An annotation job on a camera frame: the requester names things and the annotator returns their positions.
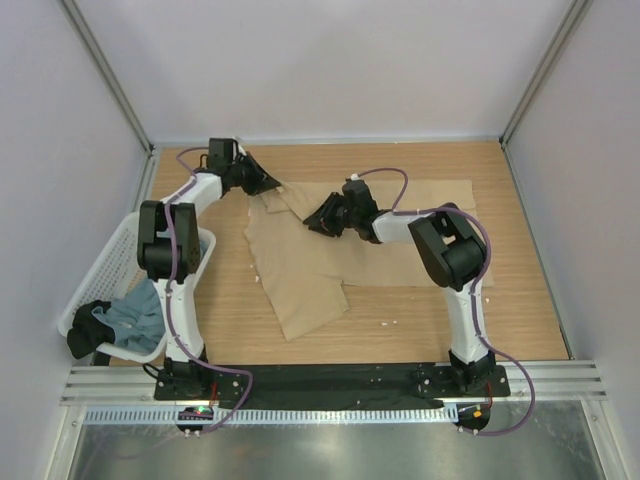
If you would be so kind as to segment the beige t shirt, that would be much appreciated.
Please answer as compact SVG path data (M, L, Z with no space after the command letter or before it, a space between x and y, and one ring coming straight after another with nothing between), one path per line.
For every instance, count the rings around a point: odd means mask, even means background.
M330 238L304 219L340 189L329 183L289 182L249 200L249 243L257 275L284 338L293 341L349 309L344 286L431 287L411 243L375 245L351 229Z

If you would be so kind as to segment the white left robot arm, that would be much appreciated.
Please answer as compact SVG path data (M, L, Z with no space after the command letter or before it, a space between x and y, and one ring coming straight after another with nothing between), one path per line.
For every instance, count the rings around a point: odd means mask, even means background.
M138 265L158 294L167 334L158 381L177 385L192 400L210 392L215 371L195 309L196 273L203 263L198 217L233 188L257 196L281 186L235 138L211 138L200 151L195 169L176 156L189 173L186 183L140 205L137 244Z

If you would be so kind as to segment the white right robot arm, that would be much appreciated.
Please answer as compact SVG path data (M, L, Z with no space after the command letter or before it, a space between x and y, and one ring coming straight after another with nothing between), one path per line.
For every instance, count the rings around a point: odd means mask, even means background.
M496 367L486 339L481 299L491 249L473 217L455 204L400 212L383 210L362 179L349 179L303 224L311 231L339 237L352 229L369 243L412 243L428 277L444 289L451 328L450 381L459 394L482 389Z

